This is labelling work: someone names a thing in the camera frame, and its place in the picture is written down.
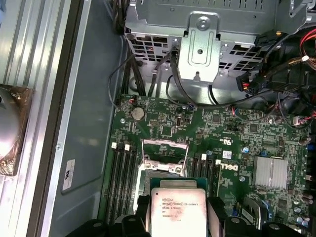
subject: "metal bracket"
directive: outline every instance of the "metal bracket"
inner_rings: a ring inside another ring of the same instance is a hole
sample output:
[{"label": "metal bracket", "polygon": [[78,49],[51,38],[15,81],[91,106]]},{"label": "metal bracket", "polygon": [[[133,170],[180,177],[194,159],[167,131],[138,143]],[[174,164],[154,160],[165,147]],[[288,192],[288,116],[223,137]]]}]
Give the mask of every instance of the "metal bracket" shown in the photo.
[{"label": "metal bracket", "polygon": [[306,23],[308,4],[313,0],[283,0],[277,7],[276,31],[294,34]]},{"label": "metal bracket", "polygon": [[181,40],[179,73],[181,79],[212,83],[218,73],[221,43],[216,39],[218,17],[192,14],[189,33]]}]

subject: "microchip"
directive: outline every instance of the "microchip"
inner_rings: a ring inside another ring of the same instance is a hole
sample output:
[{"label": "microchip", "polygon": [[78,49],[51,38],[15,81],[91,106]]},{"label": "microchip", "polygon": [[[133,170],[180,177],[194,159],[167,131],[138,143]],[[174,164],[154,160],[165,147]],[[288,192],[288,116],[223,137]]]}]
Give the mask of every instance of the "microchip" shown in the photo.
[{"label": "microchip", "polygon": [[219,115],[213,115],[212,122],[219,123],[221,121],[221,117]]},{"label": "microchip", "polygon": [[287,209],[287,200],[279,199],[277,206],[278,206],[280,209]]},{"label": "microchip", "polygon": [[258,131],[258,125],[256,125],[256,124],[251,124],[249,131],[250,131],[250,132],[257,132],[257,131]]},{"label": "microchip", "polygon": [[197,139],[202,139],[202,137],[203,137],[202,134],[200,134],[200,133],[197,134]]}]

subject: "motherboard mounting screw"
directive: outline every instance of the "motherboard mounting screw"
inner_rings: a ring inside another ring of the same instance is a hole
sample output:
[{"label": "motherboard mounting screw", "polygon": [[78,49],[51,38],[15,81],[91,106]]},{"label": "motherboard mounting screw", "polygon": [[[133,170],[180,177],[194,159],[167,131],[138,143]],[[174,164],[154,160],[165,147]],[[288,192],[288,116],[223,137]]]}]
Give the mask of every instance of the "motherboard mounting screw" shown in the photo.
[{"label": "motherboard mounting screw", "polygon": [[280,229],[280,227],[276,224],[270,224],[269,227],[273,230],[276,230],[276,231]]},{"label": "motherboard mounting screw", "polygon": [[233,223],[239,223],[240,220],[239,220],[238,218],[232,218],[232,222],[233,222]]},{"label": "motherboard mounting screw", "polygon": [[240,180],[241,182],[245,182],[246,178],[245,178],[244,176],[240,176],[240,177],[239,177],[239,180]]}]

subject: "metal socket bracket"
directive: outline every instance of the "metal socket bracket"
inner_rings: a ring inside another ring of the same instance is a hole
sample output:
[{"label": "metal socket bracket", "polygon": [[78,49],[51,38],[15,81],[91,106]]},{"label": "metal socket bracket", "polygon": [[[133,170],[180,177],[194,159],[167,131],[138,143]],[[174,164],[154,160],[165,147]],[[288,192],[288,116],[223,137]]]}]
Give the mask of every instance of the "metal socket bracket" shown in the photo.
[{"label": "metal socket bracket", "polygon": [[216,15],[192,14],[189,33],[181,40],[179,73],[181,79],[212,83],[218,73],[221,42],[216,38]]},{"label": "metal socket bracket", "polygon": [[[180,148],[185,151],[184,159],[180,160],[179,163],[160,163],[159,161],[150,160],[146,157],[144,146],[146,144],[150,145],[168,145],[175,148]],[[181,177],[185,177],[186,174],[186,160],[188,155],[189,146],[188,144],[179,144],[171,141],[165,140],[146,140],[142,141],[142,165],[144,166],[144,170],[162,170],[170,173],[175,173],[180,175]]]}]

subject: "chipset heatsink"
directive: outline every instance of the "chipset heatsink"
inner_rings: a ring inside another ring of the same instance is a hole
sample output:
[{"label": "chipset heatsink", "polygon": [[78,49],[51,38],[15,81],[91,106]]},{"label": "chipset heatsink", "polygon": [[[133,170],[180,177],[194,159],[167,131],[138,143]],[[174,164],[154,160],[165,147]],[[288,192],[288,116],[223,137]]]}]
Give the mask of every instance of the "chipset heatsink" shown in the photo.
[{"label": "chipset heatsink", "polygon": [[253,185],[286,189],[287,165],[284,159],[255,157]]}]

